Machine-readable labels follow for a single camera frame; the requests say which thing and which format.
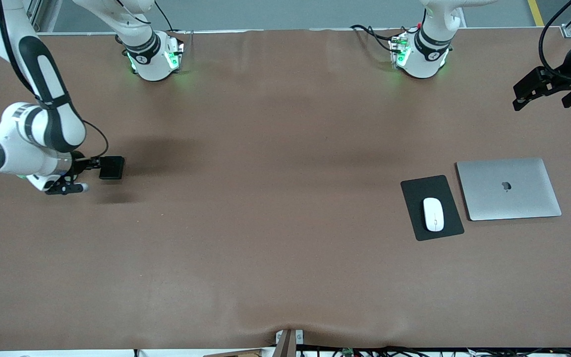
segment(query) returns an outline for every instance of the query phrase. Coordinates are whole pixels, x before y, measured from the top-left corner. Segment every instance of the computer mouse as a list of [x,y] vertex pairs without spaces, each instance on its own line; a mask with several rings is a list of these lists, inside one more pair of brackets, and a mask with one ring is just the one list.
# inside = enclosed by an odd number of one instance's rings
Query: computer mouse
[[431,232],[439,232],[444,229],[444,212],[442,203],[437,198],[429,197],[422,201],[424,208],[424,223],[426,229]]

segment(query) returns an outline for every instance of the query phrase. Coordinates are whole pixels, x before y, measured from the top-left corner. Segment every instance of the table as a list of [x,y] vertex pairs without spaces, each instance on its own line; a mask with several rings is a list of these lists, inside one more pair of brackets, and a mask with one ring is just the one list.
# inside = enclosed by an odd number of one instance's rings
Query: table
[[[45,37],[120,182],[0,175],[0,350],[571,346],[571,109],[512,85],[539,29],[461,30],[432,79],[351,31],[186,37],[147,83],[112,36]],[[571,47],[548,33],[557,65]],[[0,60],[0,113],[32,101]],[[89,131],[82,151],[102,149]],[[541,156],[562,217],[470,222],[454,163]],[[445,174],[466,233],[418,242],[400,182]]]

